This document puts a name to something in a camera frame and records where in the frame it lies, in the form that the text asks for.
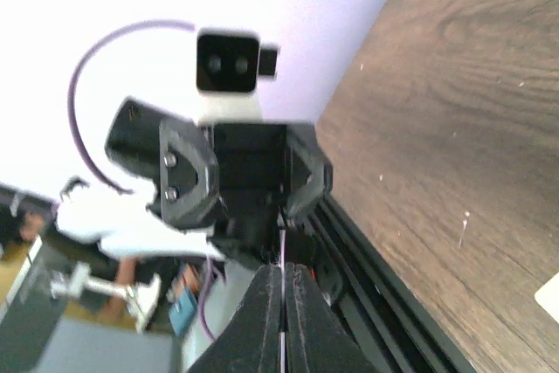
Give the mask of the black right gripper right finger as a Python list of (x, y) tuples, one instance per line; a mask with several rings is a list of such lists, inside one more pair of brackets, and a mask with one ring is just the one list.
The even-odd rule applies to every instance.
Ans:
[(290, 372), (377, 372), (347, 335), (303, 265), (285, 270), (287, 366)]

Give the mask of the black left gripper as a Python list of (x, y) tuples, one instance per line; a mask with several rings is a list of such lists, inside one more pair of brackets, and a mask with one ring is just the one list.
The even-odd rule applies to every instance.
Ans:
[(155, 186), (146, 209), (247, 265), (272, 245), (277, 218), (306, 216), (333, 187), (313, 124), (263, 121), (223, 101), (181, 117), (127, 98), (109, 129), (107, 158)]

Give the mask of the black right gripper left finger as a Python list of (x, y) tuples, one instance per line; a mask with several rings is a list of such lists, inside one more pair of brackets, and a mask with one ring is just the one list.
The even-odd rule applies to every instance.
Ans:
[(283, 278), (278, 266), (262, 266), (231, 321), (189, 368), (190, 372), (278, 373), (285, 370)]

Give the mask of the beige leather card holder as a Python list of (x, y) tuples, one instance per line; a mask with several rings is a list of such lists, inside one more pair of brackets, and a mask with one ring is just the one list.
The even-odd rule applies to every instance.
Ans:
[(535, 301), (556, 322), (559, 322), (559, 273), (535, 292)]

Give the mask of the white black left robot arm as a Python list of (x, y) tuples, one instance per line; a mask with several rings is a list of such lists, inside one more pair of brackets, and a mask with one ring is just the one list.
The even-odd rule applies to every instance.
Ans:
[(280, 222), (309, 214), (333, 167), (310, 122), (205, 108), (191, 119), (126, 100), (108, 130), (107, 158), (147, 182), (134, 193), (78, 187), (58, 230), (113, 258), (201, 256), (261, 265)]

